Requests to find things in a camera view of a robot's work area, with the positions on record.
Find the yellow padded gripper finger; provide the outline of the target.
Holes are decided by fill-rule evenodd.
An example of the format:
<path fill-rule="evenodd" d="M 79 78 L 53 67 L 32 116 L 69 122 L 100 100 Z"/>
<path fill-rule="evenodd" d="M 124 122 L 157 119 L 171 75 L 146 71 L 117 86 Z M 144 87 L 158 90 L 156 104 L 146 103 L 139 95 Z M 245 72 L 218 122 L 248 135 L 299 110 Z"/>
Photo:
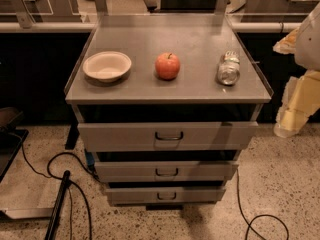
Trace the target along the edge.
<path fill-rule="evenodd" d="M 290 77 L 282 96 L 282 105 L 276 116 L 274 133 L 289 138 L 300 132 L 320 109 L 320 72 L 307 70 L 299 78 Z"/>

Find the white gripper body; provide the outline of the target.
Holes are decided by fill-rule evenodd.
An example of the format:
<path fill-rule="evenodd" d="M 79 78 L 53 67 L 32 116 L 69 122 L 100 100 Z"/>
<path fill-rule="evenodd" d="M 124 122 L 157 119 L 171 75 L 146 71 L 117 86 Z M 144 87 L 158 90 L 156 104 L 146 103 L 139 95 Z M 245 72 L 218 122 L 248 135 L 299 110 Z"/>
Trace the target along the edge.
<path fill-rule="evenodd" d="M 273 46 L 273 51 L 284 55 L 294 54 L 296 51 L 297 34 L 298 28 L 292 30 Z"/>

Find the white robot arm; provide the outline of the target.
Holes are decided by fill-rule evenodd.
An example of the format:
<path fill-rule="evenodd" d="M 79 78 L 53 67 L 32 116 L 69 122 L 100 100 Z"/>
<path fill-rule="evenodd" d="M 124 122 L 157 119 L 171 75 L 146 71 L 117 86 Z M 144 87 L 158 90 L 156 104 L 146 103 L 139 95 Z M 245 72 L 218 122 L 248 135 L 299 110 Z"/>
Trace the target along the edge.
<path fill-rule="evenodd" d="M 295 63 L 306 70 L 299 78 L 289 78 L 276 116 L 274 133 L 288 138 L 298 134 L 320 109 L 320 3 L 273 50 L 293 54 Z"/>

